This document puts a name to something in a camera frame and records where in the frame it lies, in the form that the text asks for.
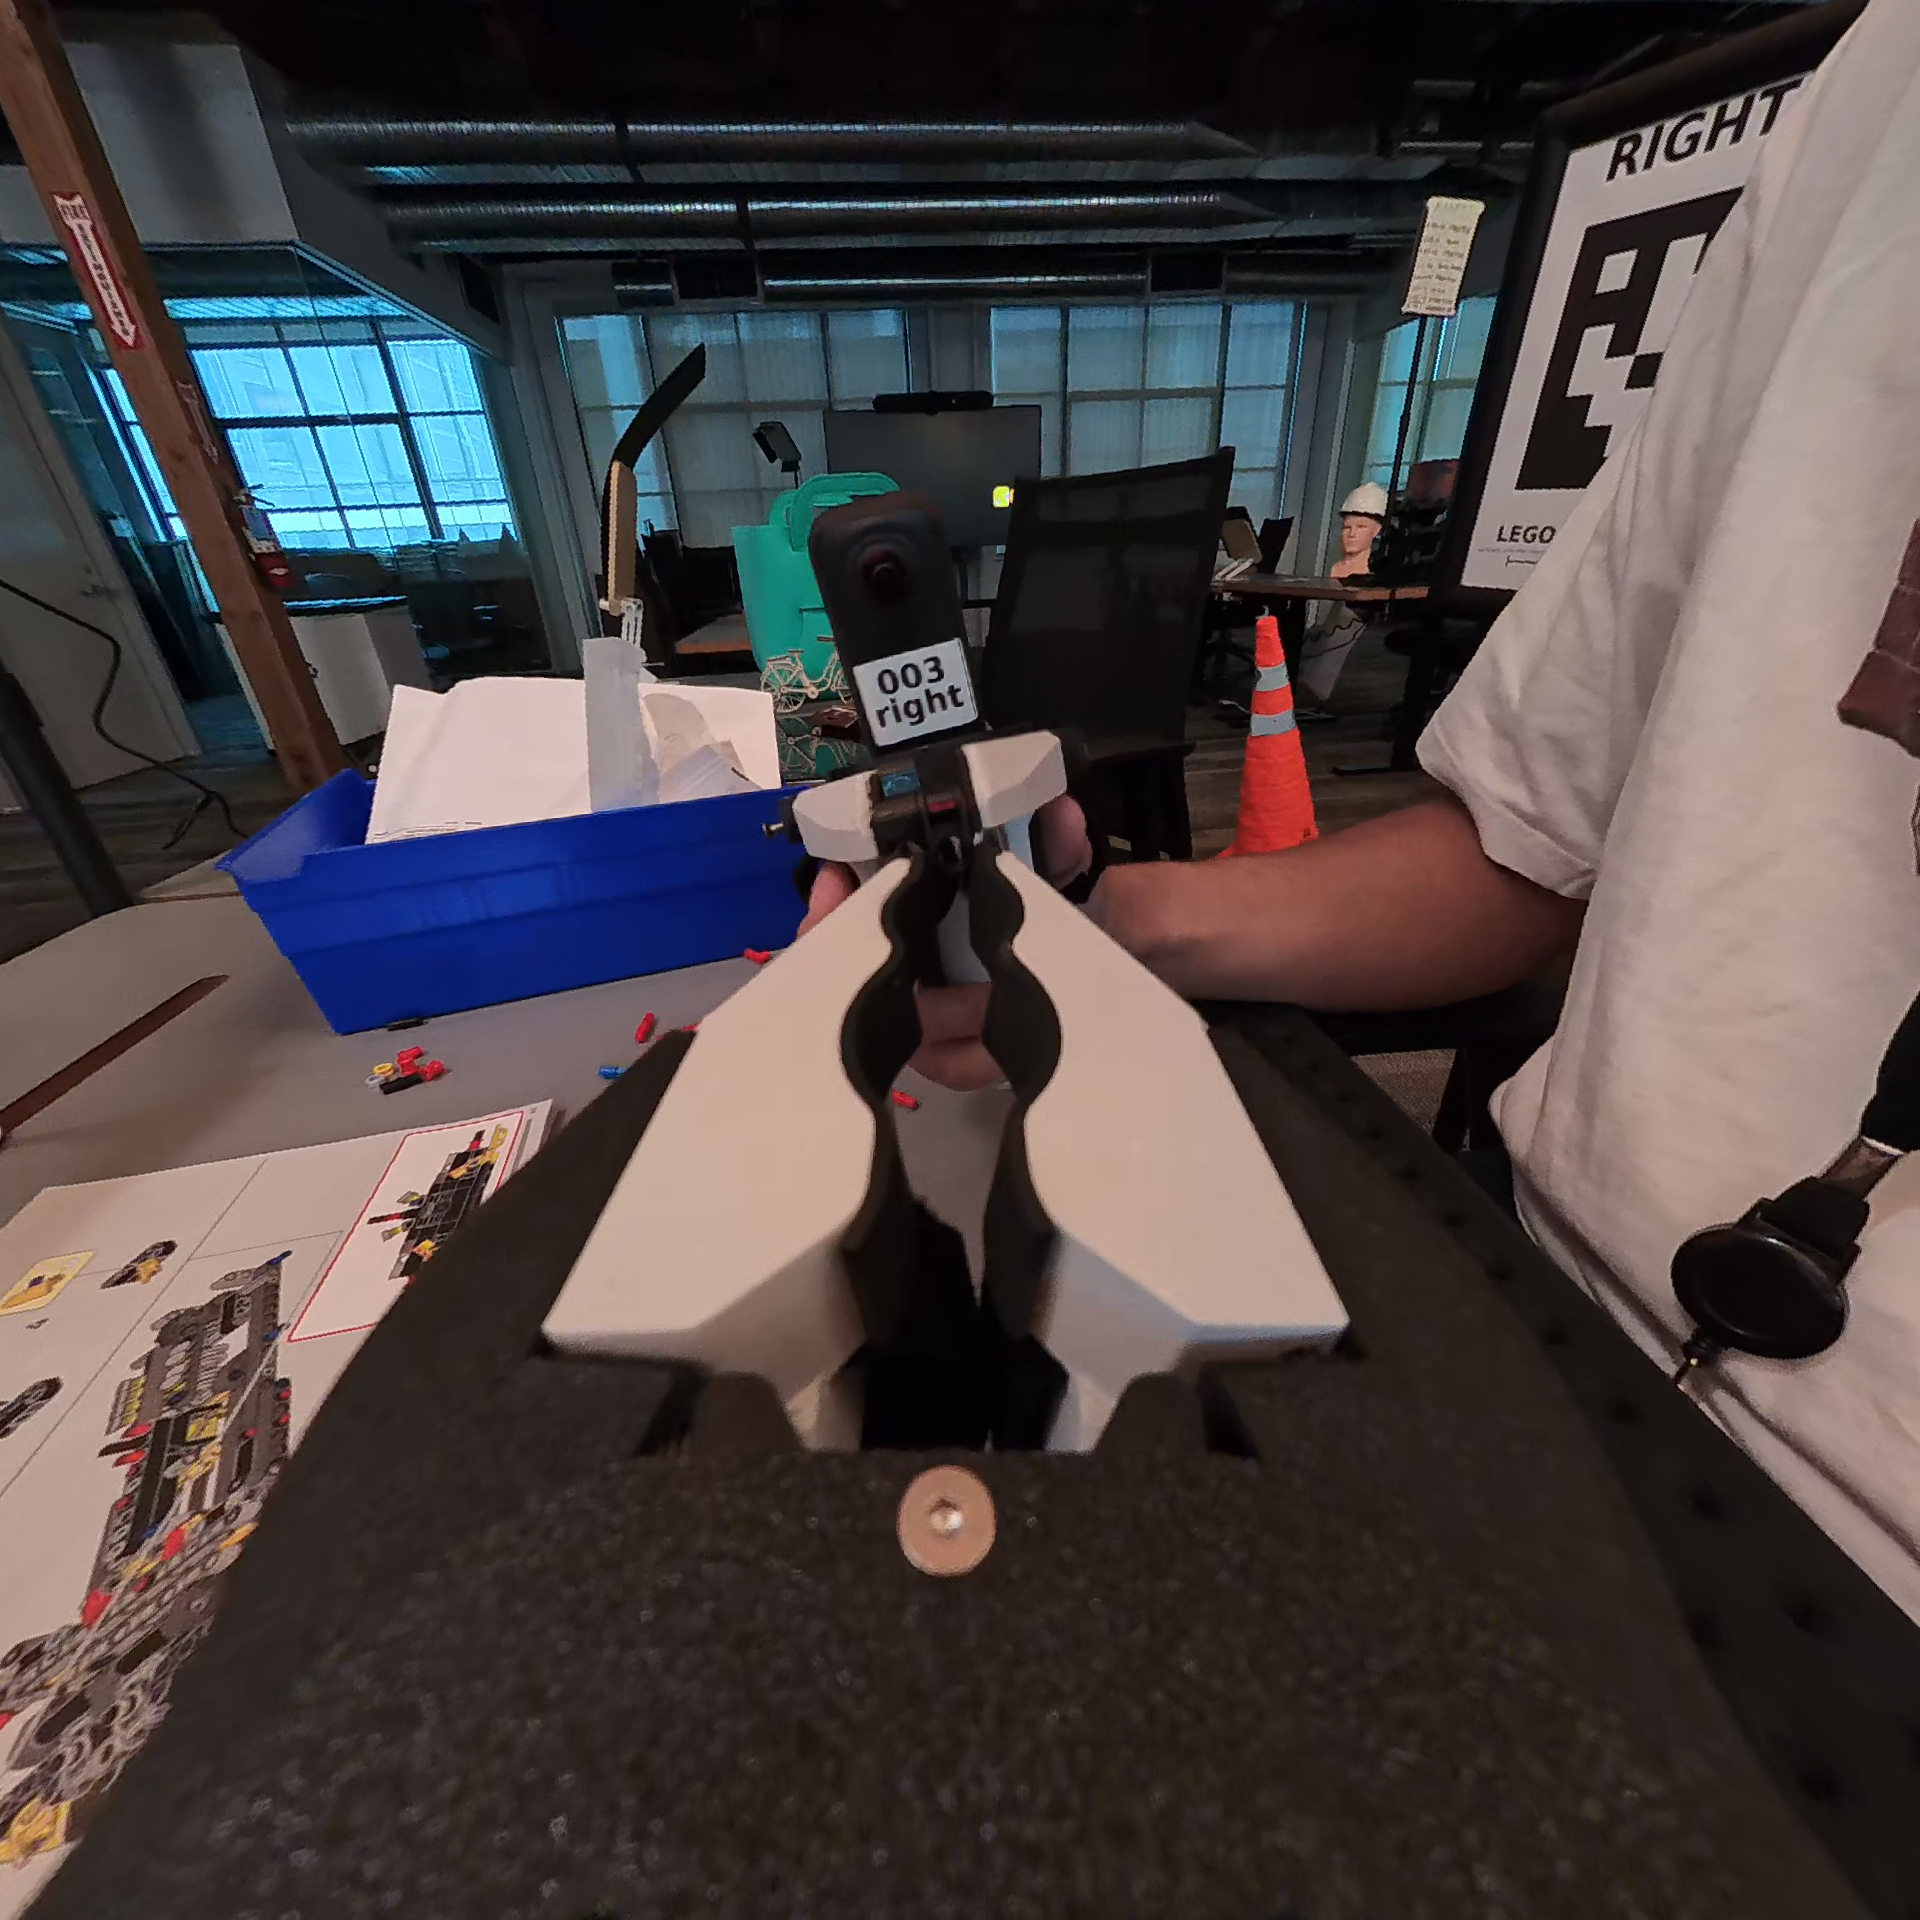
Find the white paper note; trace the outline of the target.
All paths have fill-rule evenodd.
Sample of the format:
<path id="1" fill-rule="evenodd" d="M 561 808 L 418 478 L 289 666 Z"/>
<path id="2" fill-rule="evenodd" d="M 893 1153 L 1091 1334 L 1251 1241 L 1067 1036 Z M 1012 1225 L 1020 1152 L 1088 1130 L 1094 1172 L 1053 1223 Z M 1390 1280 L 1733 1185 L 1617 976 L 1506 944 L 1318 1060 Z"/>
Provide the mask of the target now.
<path id="1" fill-rule="evenodd" d="M 1482 199 L 1427 199 L 1409 266 L 1409 286 L 1400 305 L 1402 316 L 1448 319 L 1457 313 L 1484 209 Z"/>

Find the wooden post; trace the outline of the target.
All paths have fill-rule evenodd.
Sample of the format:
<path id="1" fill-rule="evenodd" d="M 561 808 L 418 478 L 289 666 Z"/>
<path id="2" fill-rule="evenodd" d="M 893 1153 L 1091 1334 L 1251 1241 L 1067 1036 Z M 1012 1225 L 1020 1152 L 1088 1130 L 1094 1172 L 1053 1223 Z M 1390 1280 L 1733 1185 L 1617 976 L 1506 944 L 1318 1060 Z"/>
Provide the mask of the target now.
<path id="1" fill-rule="evenodd" d="M 129 385 L 278 766 L 298 793 L 317 788 L 348 766 L 342 743 L 252 545 L 249 494 L 41 1 L 2 5 L 2 96 L 8 126 Z"/>

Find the black lego connector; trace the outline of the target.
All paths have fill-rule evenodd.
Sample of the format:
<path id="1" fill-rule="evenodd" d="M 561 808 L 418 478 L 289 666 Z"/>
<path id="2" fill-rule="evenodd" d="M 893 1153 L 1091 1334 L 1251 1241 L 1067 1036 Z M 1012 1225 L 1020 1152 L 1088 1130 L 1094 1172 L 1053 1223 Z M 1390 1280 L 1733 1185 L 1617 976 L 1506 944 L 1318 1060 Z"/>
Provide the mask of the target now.
<path id="1" fill-rule="evenodd" d="M 957 878 L 980 837 L 970 767 L 954 745 L 882 758 L 872 772 L 872 829 L 880 856 L 922 847 Z"/>

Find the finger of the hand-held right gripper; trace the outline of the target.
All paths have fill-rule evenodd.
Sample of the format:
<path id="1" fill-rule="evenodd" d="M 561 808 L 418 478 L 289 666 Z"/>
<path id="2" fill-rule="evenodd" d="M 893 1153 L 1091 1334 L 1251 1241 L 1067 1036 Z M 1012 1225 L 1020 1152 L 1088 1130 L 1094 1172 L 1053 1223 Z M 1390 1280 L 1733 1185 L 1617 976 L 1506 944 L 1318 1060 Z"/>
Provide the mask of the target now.
<path id="1" fill-rule="evenodd" d="M 897 847 L 876 825 L 878 805 L 878 772 L 804 785 L 784 805 L 784 833 L 810 856 L 848 866 L 852 873 L 876 873 L 897 856 Z"/>
<path id="2" fill-rule="evenodd" d="M 1033 820 L 1067 788 L 1066 746 L 1051 732 L 980 735 L 961 745 L 965 774 L 962 866 L 982 844 L 1014 850 L 1037 873 L 1072 873 L 1051 862 Z"/>

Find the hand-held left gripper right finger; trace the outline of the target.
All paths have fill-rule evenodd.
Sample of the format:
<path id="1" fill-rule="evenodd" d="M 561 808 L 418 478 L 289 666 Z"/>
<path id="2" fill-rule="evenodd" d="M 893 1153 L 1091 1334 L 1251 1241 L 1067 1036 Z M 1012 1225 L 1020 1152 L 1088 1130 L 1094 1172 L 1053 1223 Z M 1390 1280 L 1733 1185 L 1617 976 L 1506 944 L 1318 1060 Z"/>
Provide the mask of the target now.
<path id="1" fill-rule="evenodd" d="M 1141 1375 L 1337 1342 L 1352 1317 L 1202 1016 L 1014 855 L 977 856 L 986 1042 L 1014 1106 L 986 1304 L 1066 1382 L 1022 1412 L 1088 1450 Z"/>

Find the person's right hand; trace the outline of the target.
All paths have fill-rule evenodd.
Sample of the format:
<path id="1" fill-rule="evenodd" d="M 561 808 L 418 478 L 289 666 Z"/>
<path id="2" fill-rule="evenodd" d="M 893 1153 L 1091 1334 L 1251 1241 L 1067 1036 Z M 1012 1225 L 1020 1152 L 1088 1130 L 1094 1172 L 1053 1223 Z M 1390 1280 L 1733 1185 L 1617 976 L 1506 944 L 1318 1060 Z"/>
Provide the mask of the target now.
<path id="1" fill-rule="evenodd" d="M 1032 820 L 1029 840 L 1037 873 L 1061 892 L 1091 871 L 1088 823 L 1072 797 L 1044 805 Z M 811 880 L 798 937 L 806 937 L 857 889 L 860 878 L 850 866 L 824 862 Z M 923 1079 L 954 1089 L 996 1087 L 1003 1081 L 982 1040 L 989 994 L 986 982 L 916 988 L 922 1042 L 910 1063 Z"/>

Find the teal bag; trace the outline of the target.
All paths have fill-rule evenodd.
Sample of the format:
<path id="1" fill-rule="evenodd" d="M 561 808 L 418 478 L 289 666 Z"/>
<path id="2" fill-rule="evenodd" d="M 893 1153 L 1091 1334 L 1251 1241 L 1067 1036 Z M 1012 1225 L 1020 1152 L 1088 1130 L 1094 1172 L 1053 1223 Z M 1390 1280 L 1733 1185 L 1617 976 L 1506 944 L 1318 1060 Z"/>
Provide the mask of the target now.
<path id="1" fill-rule="evenodd" d="M 824 473 L 782 492 L 766 520 L 734 527 L 744 616 L 774 728 L 786 781 L 846 769 L 854 746 L 829 743 L 820 711 L 848 705 L 848 678 L 835 652 L 824 591 L 810 559 L 819 511 L 897 492 L 876 470 Z"/>

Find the person's right forearm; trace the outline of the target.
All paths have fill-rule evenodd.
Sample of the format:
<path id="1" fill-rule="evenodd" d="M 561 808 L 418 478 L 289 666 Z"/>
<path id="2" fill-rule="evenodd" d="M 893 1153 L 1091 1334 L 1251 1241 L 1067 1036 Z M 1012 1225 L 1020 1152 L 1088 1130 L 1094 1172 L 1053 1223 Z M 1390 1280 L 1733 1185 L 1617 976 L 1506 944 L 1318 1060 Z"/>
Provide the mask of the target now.
<path id="1" fill-rule="evenodd" d="M 1403 1013 L 1541 974 L 1586 904 L 1500 866 L 1465 807 L 1429 800 L 1284 852 L 1109 868 L 1088 916 L 1192 1000 Z"/>

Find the white paper bag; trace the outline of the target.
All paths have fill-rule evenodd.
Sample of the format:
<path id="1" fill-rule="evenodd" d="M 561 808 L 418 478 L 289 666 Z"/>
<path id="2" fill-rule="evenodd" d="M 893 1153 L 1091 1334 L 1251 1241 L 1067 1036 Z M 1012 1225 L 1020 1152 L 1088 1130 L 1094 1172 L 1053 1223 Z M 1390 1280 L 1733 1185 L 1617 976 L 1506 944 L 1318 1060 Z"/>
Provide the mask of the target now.
<path id="1" fill-rule="evenodd" d="M 763 690 L 658 680 L 625 638 L 588 640 L 580 678 L 397 687 L 365 838 L 524 825 L 780 785 Z"/>

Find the pile of lego pins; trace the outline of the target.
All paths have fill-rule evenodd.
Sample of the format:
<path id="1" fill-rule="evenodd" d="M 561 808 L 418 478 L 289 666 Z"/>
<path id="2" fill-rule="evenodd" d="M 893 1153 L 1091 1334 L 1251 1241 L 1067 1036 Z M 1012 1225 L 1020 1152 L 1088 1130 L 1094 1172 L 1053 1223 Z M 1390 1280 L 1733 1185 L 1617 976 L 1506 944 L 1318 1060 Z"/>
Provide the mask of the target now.
<path id="1" fill-rule="evenodd" d="M 780 948 L 745 948 L 745 951 L 740 952 L 740 957 L 744 957 L 748 965 L 753 965 L 754 968 L 763 968 L 763 967 L 768 967 L 768 965 L 778 957 L 778 952 L 780 952 Z M 688 1032 L 688 1036 L 692 1036 L 692 1032 L 698 1032 L 698 1030 L 699 1030 L 699 1024 L 702 1024 L 702 1020 L 699 1020 L 699 1016 L 696 1016 L 696 1020 L 683 1021 L 683 1024 L 673 1024 L 669 1029 L 673 1029 L 673 1030 L 676 1030 L 676 1032 Z M 643 1015 L 643 1020 L 638 1020 L 638 1024 L 636 1024 L 636 1029 L 634 1029 L 634 1046 L 636 1046 L 636 1054 L 640 1054 L 640 1050 L 650 1048 L 650 1046 L 652 1046 L 652 1042 L 654 1042 L 661 1032 L 664 1032 L 664 1025 L 661 1025 L 661 1016 L 658 1016 L 658 1013 L 656 1013 L 656 1010 L 648 1010 L 648 1013 Z M 632 1064 L 636 1064 L 636 1063 L 601 1063 L 601 1064 L 596 1064 L 596 1077 L 598 1077 L 601 1081 L 609 1081 L 609 1084 L 610 1084 L 610 1081 L 616 1081 L 619 1074 L 625 1074 Z M 900 1087 L 897 1087 L 897 1089 L 891 1093 L 891 1102 L 893 1102 L 893 1106 L 898 1106 L 900 1110 L 908 1110 L 908 1113 L 916 1113 L 916 1110 L 922 1108 L 922 1096 L 918 1096 L 918 1094 L 912 1094 L 912 1093 L 908 1093 L 908 1089 L 900 1089 Z"/>

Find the black mesh chair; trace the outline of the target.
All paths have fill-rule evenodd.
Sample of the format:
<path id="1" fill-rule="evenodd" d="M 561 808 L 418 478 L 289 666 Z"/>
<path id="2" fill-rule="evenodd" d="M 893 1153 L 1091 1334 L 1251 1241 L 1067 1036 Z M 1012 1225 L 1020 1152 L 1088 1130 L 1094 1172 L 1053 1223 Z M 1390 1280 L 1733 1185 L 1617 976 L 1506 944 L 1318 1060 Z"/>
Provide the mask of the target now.
<path id="1" fill-rule="evenodd" d="M 1078 734 L 1075 793 L 1136 862 L 1188 860 L 1188 684 L 1232 448 L 1200 458 L 1022 482 L 979 666 L 994 732 Z"/>

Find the black wall monitor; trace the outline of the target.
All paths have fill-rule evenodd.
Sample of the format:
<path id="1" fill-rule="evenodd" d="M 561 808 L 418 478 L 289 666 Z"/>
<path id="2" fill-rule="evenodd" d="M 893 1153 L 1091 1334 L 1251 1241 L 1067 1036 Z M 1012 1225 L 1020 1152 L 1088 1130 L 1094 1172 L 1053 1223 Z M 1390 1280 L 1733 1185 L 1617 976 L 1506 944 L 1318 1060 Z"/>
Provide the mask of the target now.
<path id="1" fill-rule="evenodd" d="M 1003 545 L 1018 485 L 1043 470 L 1043 409 L 988 390 L 878 396 L 824 415 L 832 473 L 882 473 L 930 497 L 949 543 Z"/>

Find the black round clip-on device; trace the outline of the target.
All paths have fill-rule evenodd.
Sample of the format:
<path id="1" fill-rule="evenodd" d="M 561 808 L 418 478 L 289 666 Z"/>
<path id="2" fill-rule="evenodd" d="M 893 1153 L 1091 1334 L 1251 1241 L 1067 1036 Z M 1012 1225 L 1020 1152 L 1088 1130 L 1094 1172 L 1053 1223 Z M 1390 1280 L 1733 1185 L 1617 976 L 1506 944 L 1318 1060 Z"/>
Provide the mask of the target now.
<path id="1" fill-rule="evenodd" d="M 1857 1135 L 1816 1176 L 1758 1200 L 1739 1220 L 1691 1234 L 1672 1260 L 1672 1289 L 1691 1332 L 1672 1381 L 1724 1352 L 1808 1360 L 1845 1332 L 1845 1281 L 1859 1260 L 1868 1196 L 1918 1148 L 1918 1007 L 1882 1060 Z"/>

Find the white printed sign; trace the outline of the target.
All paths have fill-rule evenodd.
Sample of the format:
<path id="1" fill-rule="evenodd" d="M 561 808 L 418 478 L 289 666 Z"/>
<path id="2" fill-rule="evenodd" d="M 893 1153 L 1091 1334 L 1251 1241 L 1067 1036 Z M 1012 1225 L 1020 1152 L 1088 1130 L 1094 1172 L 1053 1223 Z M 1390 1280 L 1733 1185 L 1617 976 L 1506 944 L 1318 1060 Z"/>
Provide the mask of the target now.
<path id="1" fill-rule="evenodd" d="M 1704 249 L 1806 74 L 1572 149 L 1459 581 L 1513 591 L 1646 412 Z"/>

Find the lego instruction booklet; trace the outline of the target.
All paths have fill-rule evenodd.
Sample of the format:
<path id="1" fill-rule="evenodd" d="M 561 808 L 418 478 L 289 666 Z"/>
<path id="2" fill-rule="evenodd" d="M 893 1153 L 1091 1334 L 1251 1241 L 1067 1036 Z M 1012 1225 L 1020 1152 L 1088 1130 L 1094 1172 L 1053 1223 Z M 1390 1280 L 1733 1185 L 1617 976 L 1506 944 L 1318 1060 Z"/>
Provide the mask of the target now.
<path id="1" fill-rule="evenodd" d="M 168 1711 L 348 1360 L 552 1104 L 41 1190 L 2 1237 L 2 1912 Z"/>

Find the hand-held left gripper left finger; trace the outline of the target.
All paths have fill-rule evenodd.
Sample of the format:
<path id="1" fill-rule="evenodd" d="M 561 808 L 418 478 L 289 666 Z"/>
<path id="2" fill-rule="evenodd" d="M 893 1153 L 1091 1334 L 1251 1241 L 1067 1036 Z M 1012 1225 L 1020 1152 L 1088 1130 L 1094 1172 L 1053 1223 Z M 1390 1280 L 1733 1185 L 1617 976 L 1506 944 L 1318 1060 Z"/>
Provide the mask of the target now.
<path id="1" fill-rule="evenodd" d="M 682 1360 L 756 1375 L 811 1449 L 852 1449 L 843 1375 L 897 1314 L 857 1289 L 898 1181 L 891 1089 L 922 1037 L 902 934 L 922 878 L 886 862 L 712 1013 L 596 1217 L 545 1337 L 574 1358 Z"/>

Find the orange traffic cone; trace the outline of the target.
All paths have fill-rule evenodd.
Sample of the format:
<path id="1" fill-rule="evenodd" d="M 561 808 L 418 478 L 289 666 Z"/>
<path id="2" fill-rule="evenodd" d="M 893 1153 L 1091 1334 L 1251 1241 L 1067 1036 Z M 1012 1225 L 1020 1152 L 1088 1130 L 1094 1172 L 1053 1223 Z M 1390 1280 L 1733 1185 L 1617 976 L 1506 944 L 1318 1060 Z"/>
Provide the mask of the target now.
<path id="1" fill-rule="evenodd" d="M 1256 621 L 1256 695 L 1238 772 L 1234 838 L 1222 856 L 1282 852 L 1316 837 L 1312 785 L 1284 661 L 1281 621 Z"/>

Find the blue plastic bin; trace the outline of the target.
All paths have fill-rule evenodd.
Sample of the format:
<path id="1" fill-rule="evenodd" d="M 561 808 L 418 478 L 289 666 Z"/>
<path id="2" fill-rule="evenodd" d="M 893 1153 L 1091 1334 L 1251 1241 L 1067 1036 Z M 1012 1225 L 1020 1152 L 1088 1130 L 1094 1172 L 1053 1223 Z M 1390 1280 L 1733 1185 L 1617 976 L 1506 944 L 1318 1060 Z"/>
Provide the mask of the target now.
<path id="1" fill-rule="evenodd" d="M 792 944 L 793 788 L 365 844 L 328 780 L 219 860 L 337 1032 Z"/>

